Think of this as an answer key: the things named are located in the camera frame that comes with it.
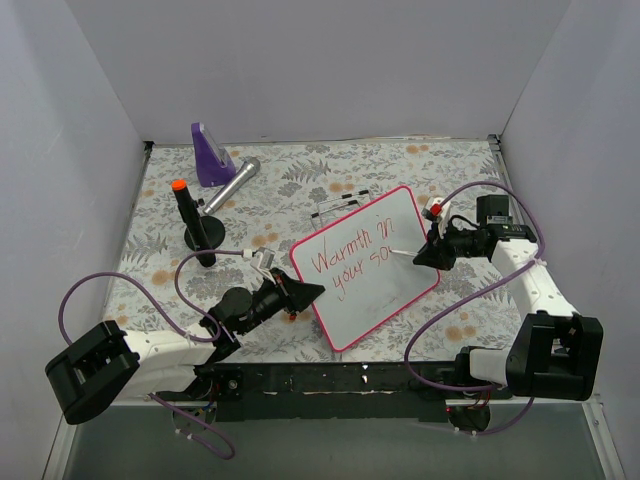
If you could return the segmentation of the white red whiteboard marker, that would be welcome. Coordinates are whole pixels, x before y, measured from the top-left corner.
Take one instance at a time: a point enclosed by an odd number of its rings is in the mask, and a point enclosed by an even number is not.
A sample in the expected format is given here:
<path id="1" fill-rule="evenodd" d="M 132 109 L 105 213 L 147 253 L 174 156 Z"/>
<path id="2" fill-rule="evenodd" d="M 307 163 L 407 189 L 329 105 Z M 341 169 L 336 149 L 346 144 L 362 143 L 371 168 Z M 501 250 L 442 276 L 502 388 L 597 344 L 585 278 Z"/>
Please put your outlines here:
<path id="1" fill-rule="evenodd" d="M 390 253 L 393 253 L 393 254 L 402 255 L 402 256 L 408 256 L 408 257 L 412 257 L 412 258 L 417 255 L 416 252 L 405 251 L 405 250 L 389 249 L 389 251 L 390 251 Z"/>

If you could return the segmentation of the pink framed whiteboard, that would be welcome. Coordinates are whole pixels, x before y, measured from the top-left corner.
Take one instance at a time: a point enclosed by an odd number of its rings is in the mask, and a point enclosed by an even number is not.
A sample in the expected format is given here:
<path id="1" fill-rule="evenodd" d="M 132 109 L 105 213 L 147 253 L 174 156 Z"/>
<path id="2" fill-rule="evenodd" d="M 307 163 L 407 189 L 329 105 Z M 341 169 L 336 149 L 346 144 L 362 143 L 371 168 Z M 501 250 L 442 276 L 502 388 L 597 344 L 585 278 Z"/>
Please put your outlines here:
<path id="1" fill-rule="evenodd" d="M 299 279 L 325 287 L 312 308 L 332 350 L 352 347 L 438 285 L 438 270 L 389 251 L 417 252 L 426 240 L 412 190 L 398 186 L 291 247 Z"/>

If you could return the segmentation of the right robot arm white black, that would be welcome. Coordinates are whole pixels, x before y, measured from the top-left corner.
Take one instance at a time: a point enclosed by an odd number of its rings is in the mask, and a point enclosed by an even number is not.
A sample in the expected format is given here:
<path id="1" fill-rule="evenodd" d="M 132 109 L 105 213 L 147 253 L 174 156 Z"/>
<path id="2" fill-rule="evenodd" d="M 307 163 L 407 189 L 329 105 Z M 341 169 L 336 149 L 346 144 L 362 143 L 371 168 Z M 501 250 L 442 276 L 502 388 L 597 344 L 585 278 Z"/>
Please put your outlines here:
<path id="1" fill-rule="evenodd" d="M 457 354 L 451 386 L 464 397 L 486 387 L 506 387 L 517 396 L 584 401 L 595 383 L 604 331 L 560 292 L 539 256 L 542 242 L 509 213 L 505 195 L 476 200 L 476 219 L 455 226 L 441 199 L 423 210 L 431 227 L 413 262 L 441 271 L 459 258 L 483 258 L 501 274 L 521 317 L 513 342 L 502 349 L 465 347 Z"/>

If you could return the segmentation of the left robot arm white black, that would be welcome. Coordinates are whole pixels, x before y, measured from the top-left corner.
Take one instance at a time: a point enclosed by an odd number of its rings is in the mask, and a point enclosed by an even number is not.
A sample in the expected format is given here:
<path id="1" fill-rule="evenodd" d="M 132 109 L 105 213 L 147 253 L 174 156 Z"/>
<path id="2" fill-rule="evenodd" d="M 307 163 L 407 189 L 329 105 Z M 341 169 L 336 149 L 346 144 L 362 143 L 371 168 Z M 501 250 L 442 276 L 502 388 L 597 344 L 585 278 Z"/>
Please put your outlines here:
<path id="1" fill-rule="evenodd" d="M 103 321 L 68 341 L 45 374 L 70 425 L 96 418 L 117 399 L 183 392 L 200 400 L 213 386 L 206 369 L 237 351 L 242 335 L 281 311 L 298 315 L 324 291 L 273 268 L 258 290 L 229 289 L 183 332 L 123 330 Z"/>

